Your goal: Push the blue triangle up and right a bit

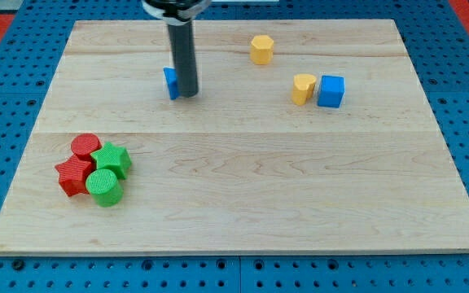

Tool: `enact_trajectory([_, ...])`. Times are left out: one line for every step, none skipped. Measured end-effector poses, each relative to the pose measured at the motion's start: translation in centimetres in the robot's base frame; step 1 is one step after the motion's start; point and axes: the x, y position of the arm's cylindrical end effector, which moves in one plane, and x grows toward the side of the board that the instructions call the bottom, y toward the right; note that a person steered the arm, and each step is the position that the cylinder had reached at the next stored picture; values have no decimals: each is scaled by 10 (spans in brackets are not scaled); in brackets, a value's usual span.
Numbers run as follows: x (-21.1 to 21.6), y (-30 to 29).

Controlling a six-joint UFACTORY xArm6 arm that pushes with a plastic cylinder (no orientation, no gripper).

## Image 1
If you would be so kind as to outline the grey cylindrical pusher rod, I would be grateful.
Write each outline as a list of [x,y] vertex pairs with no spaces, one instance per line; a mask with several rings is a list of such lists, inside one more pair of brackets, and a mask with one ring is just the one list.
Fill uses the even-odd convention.
[[185,98],[196,96],[199,93],[199,82],[193,22],[169,25],[168,31],[179,94]]

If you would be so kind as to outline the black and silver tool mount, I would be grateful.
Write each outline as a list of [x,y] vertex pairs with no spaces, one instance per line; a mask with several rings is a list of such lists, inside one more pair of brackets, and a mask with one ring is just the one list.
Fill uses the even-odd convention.
[[164,21],[190,21],[205,11],[211,0],[142,0],[144,11]]

